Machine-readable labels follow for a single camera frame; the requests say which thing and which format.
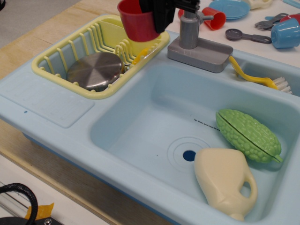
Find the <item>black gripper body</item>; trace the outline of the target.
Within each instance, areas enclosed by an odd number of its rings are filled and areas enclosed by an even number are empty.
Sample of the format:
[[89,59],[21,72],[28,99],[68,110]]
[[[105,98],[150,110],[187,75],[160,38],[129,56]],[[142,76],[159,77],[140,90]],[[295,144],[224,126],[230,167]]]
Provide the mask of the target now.
[[188,12],[197,12],[200,8],[199,0],[174,0],[173,2],[176,8]]

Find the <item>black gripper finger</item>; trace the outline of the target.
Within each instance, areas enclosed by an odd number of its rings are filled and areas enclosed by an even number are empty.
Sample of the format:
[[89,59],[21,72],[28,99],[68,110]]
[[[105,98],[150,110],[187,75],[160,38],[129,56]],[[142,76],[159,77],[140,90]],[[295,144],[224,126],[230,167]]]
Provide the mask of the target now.
[[139,0],[139,6],[142,13],[153,11],[153,0]]
[[154,0],[153,16],[157,33],[162,33],[173,22],[175,6],[172,0]]

